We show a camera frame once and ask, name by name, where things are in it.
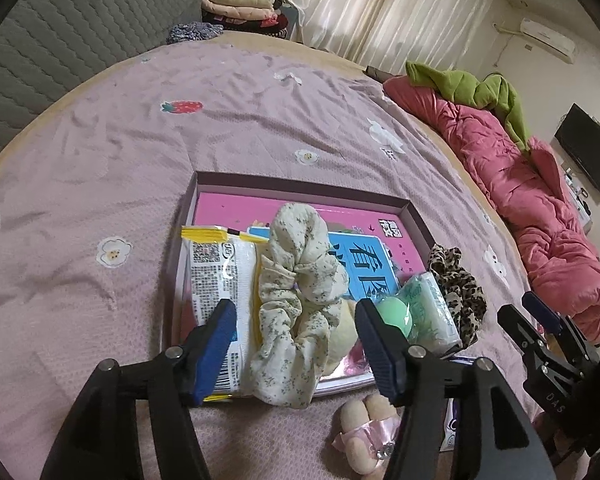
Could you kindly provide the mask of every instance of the green cloth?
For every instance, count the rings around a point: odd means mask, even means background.
[[[521,152],[526,152],[529,138],[522,117],[520,97],[513,86],[499,74],[488,75],[484,81],[462,70],[440,72],[422,63],[406,63],[407,75],[414,86],[427,86],[440,92],[443,98],[458,105],[478,110],[491,110],[510,139]]]

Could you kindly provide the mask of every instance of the bed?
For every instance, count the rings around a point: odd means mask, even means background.
[[[275,74],[293,74],[282,81]],[[161,103],[201,102],[193,114]],[[374,120],[400,139],[393,157]],[[312,166],[296,150],[318,153]],[[525,371],[496,308],[528,290],[515,244],[439,136],[382,94],[363,69],[326,52],[256,34],[162,46],[69,92],[0,153],[0,459],[38,478],[72,400],[105,357],[158,351],[162,270],[180,199],[195,170],[260,174],[409,198],[437,242],[462,250],[489,301],[478,342],[525,411]],[[96,262],[98,243],[125,237],[125,265]],[[506,275],[486,259],[495,254]],[[257,400],[194,410],[215,479],[354,478],[328,446],[336,411],[368,390],[304,411]],[[148,410],[139,410],[147,479],[157,478]]]

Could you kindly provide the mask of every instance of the green ball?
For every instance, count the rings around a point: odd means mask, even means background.
[[[409,307],[394,296],[383,298],[376,305],[378,314],[387,325],[397,326],[405,337],[411,332],[413,319]]]

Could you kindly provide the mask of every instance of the blue label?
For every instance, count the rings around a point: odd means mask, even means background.
[[[269,238],[268,227],[249,227],[252,235]],[[331,248],[349,275],[349,296],[363,298],[392,295],[400,288],[382,242],[375,236],[329,233]]]

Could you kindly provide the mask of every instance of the headboard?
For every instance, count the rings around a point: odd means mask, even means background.
[[[0,150],[80,83],[199,19],[200,0],[18,0],[0,24]]]

